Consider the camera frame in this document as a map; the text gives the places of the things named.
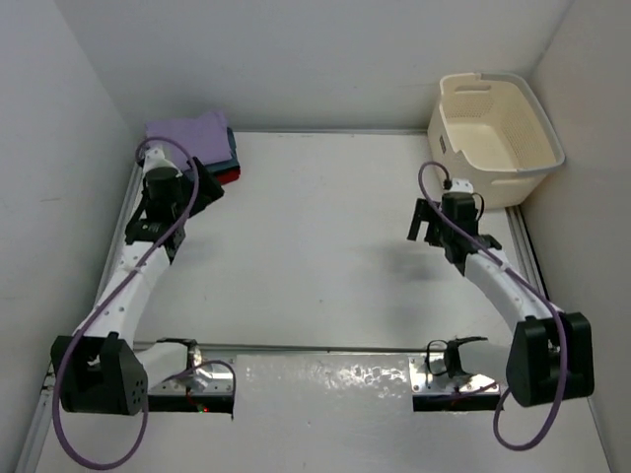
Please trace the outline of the red t shirt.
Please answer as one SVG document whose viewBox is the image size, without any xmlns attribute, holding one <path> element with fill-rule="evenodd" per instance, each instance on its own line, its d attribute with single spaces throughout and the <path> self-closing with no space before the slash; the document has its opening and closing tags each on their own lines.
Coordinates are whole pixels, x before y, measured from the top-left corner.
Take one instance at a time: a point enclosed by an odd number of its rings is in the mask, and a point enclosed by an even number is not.
<svg viewBox="0 0 631 473">
<path fill-rule="evenodd" d="M 222 185 L 227 185 L 231 182 L 237 181 L 241 177 L 240 168 L 225 169 L 216 173 L 218 181 Z"/>
</svg>

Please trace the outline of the teal t shirt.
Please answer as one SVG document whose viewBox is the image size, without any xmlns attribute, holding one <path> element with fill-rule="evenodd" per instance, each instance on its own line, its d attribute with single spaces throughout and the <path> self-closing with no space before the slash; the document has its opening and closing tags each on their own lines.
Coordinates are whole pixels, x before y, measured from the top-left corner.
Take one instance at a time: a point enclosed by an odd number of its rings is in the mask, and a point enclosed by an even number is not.
<svg viewBox="0 0 631 473">
<path fill-rule="evenodd" d="M 213 173 L 223 173 L 229 170 L 240 169 L 241 165 L 237 155 L 237 143 L 234 131 L 231 127 L 227 128 L 227 137 L 230 146 L 230 158 L 226 161 L 213 163 L 206 167 Z"/>
</svg>

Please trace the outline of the lavender t shirt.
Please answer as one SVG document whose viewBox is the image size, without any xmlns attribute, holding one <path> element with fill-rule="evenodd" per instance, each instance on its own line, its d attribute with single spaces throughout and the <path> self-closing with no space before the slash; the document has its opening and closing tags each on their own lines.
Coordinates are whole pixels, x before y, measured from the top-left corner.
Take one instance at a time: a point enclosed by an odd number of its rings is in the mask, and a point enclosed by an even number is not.
<svg viewBox="0 0 631 473">
<path fill-rule="evenodd" d="M 223 111 L 208 111 L 193 118 L 172 118 L 145 123 L 147 137 L 178 142 L 204 166 L 230 158 L 228 120 Z"/>
</svg>

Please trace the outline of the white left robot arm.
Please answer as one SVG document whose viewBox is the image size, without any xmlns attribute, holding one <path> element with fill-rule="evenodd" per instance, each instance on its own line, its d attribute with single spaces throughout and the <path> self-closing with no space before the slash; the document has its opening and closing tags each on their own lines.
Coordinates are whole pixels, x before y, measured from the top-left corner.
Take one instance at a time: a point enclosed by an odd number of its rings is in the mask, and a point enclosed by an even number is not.
<svg viewBox="0 0 631 473">
<path fill-rule="evenodd" d="M 141 200 L 125 227 L 124 245 L 94 312 L 50 356 L 67 412 L 135 415 L 149 390 L 189 369 L 193 342 L 163 338 L 135 353 L 141 316 L 185 239 L 179 218 L 220 199 L 223 188 L 199 160 L 189 175 L 164 158 L 145 161 Z"/>
</svg>

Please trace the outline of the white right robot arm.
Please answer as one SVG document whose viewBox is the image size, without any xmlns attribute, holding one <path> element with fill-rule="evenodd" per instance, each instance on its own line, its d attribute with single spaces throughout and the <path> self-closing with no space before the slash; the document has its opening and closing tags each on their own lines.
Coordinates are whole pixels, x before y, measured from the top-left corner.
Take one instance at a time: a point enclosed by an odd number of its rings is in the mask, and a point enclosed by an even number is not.
<svg viewBox="0 0 631 473">
<path fill-rule="evenodd" d="M 424 223 L 424 241 L 445 252 L 511 329 L 513 341 L 503 372 L 515 400 L 523 407 L 551 403 L 561 378 L 564 400 L 591 396 L 595 375 L 590 322 L 579 312 L 556 308 L 526 286 L 501 243 L 478 232 L 475 198 L 463 192 L 448 192 L 440 203 L 419 198 L 407 238 L 416 240 Z"/>
</svg>

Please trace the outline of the cream plastic laundry basket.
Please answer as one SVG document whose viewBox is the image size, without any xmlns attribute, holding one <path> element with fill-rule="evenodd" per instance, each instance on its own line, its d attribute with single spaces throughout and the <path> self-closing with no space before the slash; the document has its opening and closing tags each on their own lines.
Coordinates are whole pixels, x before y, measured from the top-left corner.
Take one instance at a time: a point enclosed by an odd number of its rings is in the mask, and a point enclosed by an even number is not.
<svg viewBox="0 0 631 473">
<path fill-rule="evenodd" d="M 512 73 L 443 77 L 427 129 L 434 161 L 491 209 L 522 204 L 566 156 L 537 97 Z"/>
</svg>

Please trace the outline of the white front cover panel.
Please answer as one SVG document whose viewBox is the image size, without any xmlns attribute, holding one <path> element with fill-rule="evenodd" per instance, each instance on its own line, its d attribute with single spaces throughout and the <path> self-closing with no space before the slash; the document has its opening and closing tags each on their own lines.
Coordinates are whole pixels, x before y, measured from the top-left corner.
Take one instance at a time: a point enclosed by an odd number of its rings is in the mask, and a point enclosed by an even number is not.
<svg viewBox="0 0 631 473">
<path fill-rule="evenodd" d="M 235 412 L 153 413 L 147 421 L 65 413 L 66 437 L 125 472 L 604 472 L 587 401 L 567 401 L 526 452 L 547 408 L 415 412 L 403 356 L 240 356 Z"/>
</svg>

